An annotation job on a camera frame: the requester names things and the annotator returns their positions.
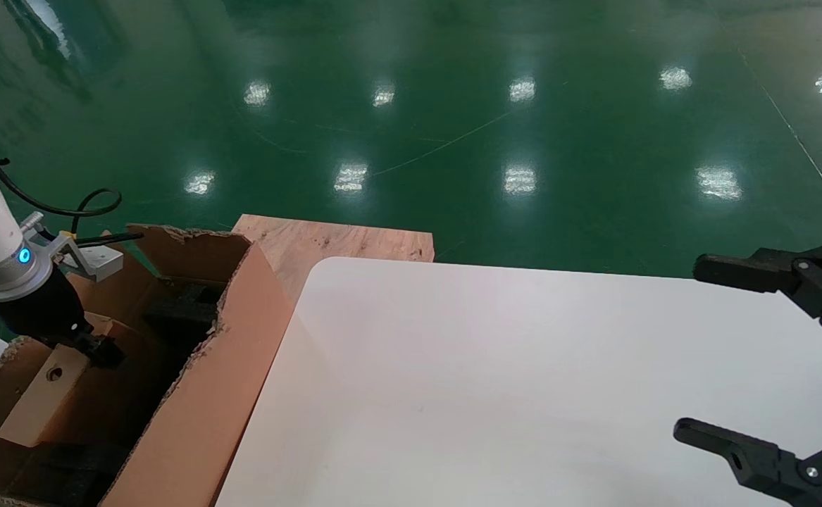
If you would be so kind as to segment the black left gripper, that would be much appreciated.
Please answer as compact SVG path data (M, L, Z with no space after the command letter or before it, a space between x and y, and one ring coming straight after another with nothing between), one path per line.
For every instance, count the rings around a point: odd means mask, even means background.
M62 272L50 273L41 287L20 299L0 302L0 320L51 349L57 344L77 349L94 367L115 369L126 358L113 337L91 334L81 299Z

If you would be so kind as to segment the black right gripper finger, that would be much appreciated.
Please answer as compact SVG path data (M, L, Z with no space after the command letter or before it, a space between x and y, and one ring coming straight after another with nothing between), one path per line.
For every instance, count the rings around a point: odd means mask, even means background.
M726 460L742 487L790 506L822 506L822 450L798 458L774 443L694 418L678 420L673 437Z
M761 248L736 258L703 254L695 280L758 293L781 292L822 327L822 246L807 251Z

